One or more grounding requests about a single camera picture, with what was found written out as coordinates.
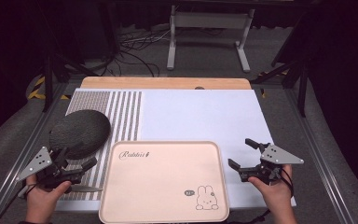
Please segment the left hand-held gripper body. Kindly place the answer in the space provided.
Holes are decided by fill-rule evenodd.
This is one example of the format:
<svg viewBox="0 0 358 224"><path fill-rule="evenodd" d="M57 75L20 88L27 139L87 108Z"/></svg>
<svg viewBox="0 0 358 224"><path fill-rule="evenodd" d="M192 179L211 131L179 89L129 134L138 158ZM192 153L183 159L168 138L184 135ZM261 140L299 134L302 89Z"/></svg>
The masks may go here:
<svg viewBox="0 0 358 224"><path fill-rule="evenodd" d="M16 180L22 181L30 175L36 175L37 183L47 189L55 189L65 181L70 181L72 185L81 185L83 175L74 175L74 170L66 171L65 168L56 166L54 162L56 150L42 147L18 174Z"/></svg>

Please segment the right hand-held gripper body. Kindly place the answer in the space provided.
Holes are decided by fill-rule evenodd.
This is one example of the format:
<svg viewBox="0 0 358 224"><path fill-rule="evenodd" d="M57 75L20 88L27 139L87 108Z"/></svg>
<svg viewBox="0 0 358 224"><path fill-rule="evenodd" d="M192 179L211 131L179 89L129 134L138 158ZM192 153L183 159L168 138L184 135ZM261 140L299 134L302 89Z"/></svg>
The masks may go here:
<svg viewBox="0 0 358 224"><path fill-rule="evenodd" d="M242 182L247 182L249 177L254 176L269 185L282 178L282 167L285 164L303 163L303 159L268 143L268 147L264 151L260 151L260 163L253 168L241 168L239 176Z"/></svg>

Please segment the pink tray with rabbit print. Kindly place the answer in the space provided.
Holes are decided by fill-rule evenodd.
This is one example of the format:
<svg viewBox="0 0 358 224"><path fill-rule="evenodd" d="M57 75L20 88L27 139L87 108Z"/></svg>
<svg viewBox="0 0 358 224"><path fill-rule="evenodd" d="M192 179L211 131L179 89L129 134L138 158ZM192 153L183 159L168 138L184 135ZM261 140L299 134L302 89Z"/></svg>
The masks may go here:
<svg viewBox="0 0 358 224"><path fill-rule="evenodd" d="M228 213L215 143L122 141L113 145L99 209L102 223L220 222Z"/></svg>

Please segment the person's left hand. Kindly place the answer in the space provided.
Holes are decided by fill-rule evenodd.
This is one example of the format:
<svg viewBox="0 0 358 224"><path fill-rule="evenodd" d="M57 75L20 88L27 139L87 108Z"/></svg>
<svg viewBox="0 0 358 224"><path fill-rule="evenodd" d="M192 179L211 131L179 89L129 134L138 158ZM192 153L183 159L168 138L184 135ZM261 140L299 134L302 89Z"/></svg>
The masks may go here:
<svg viewBox="0 0 358 224"><path fill-rule="evenodd" d="M71 187L71 182L62 182L55 189L43 189L36 182L35 175L30 175L26 178L26 185L31 188L27 191L27 212L25 217L51 217L55 211L57 201Z"/></svg>

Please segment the person's right hand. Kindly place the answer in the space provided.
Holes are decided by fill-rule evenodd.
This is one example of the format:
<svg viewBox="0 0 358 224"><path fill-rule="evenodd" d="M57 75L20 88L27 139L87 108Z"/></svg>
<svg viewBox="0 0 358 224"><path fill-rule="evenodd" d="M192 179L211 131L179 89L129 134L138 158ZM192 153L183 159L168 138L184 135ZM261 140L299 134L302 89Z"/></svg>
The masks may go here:
<svg viewBox="0 0 358 224"><path fill-rule="evenodd" d="M261 192L269 210L292 208L292 193L283 180L279 180L270 186L254 176L249 177L248 181Z"/></svg>

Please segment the knife with steel blade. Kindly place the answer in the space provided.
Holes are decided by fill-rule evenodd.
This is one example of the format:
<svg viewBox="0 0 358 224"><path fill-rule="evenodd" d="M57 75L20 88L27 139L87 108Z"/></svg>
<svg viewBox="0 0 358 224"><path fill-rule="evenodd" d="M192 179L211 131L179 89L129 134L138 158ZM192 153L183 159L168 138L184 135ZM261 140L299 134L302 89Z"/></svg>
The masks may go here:
<svg viewBox="0 0 358 224"><path fill-rule="evenodd" d="M71 192L98 192L103 189L84 185L72 185L69 190Z"/></svg>

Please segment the white mat with grey stripes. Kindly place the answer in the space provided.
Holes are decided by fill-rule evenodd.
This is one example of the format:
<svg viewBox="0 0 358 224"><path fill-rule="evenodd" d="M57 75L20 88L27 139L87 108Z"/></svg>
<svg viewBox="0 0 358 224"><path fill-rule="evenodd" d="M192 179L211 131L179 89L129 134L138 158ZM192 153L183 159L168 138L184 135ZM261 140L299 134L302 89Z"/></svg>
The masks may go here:
<svg viewBox="0 0 358 224"><path fill-rule="evenodd" d="M105 114L111 133L96 153L99 163L83 183L100 187L111 146L124 140L207 140L216 143L223 160L230 209L263 207L261 194L242 183L227 161L252 167L260 153L245 144L272 141L268 125L252 90L120 90L77 89L66 111L91 109Z"/></svg>

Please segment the yellow black hazard tape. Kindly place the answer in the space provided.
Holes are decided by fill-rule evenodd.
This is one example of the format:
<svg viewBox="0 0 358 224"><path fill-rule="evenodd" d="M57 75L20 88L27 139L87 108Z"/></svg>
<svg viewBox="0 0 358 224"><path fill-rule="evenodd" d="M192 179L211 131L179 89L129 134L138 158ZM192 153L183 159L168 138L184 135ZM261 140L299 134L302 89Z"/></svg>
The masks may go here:
<svg viewBox="0 0 358 224"><path fill-rule="evenodd" d="M41 75L36 83L34 84L34 87L32 88L31 92L28 94L28 99L41 99L41 100L45 100L46 99L46 94L42 93L41 87L42 85L45 83L45 77L43 75Z"/></svg>

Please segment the black tripod stand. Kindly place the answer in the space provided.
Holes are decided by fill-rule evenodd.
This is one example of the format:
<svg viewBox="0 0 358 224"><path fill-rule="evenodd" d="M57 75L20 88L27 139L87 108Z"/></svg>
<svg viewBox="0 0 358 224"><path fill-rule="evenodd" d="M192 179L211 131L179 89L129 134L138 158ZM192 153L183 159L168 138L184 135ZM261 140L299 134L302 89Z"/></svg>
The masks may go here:
<svg viewBox="0 0 358 224"><path fill-rule="evenodd" d="M54 102L53 96L53 76L56 76L60 82L67 82L69 80L69 75L66 65L70 65L77 72L84 74L88 77L97 77L97 74L86 68L84 65L80 63L76 63L63 54L57 52L48 53L44 59L44 72L43 75L45 77L45 104L44 104L44 112L48 112L49 108L52 106Z"/></svg>
<svg viewBox="0 0 358 224"><path fill-rule="evenodd" d="M296 22L290 35L286 38L271 63L272 66L275 66L276 63L282 63L282 65L269 72L262 72L256 79L250 81L251 84L262 84L286 71L287 74L282 80L282 87L284 89L292 89L296 82L299 81L297 109L303 118L306 117L305 100L309 76L308 64L310 61L306 53L307 50L303 46L303 37L307 36L308 30L306 24L305 17Z"/></svg>

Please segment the white metal stand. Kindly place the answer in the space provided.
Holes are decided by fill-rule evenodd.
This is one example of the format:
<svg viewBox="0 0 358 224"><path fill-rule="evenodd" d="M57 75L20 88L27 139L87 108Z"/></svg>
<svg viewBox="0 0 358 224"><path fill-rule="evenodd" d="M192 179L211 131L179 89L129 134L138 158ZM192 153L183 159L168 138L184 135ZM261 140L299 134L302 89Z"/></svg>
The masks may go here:
<svg viewBox="0 0 358 224"><path fill-rule="evenodd" d="M180 12L176 6L171 6L170 16L170 45L167 59L167 69L173 70L175 65L177 28L216 28L242 30L242 36L235 42L237 54L240 59L242 71L249 73L250 64L245 54L244 46L251 29L255 10L250 9L245 14L206 13L206 12Z"/></svg>

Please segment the aluminium rail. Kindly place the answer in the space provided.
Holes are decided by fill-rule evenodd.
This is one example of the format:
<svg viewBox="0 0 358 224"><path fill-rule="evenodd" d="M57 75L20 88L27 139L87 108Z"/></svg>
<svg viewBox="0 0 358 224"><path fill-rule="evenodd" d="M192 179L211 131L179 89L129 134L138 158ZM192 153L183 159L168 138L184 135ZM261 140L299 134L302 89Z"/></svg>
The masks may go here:
<svg viewBox="0 0 358 224"><path fill-rule="evenodd" d="M340 192L337 184L337 180L333 175L330 166L327 164L324 156L322 155L320 148L316 142L313 131L307 121L297 108L296 94L292 90L285 90L285 95L289 101L290 106L294 110L296 120L301 127L302 133L307 139L309 145L309 152L312 156L312 160L316 166L316 169L322 179L324 188L327 195L336 211L337 217L341 224L355 224L354 219L345 200Z"/></svg>
<svg viewBox="0 0 358 224"><path fill-rule="evenodd" d="M16 198L14 191L17 187L17 175L29 162L34 150L36 149L36 144L40 135L53 114L55 107L60 102L61 96L65 92L67 86L67 83L59 83L53 88L52 98L49 102L48 109L39 114L38 120L32 129L30 137L21 149L21 152L15 160L12 168L7 173L5 181L0 188L0 217L6 212L9 201Z"/></svg>

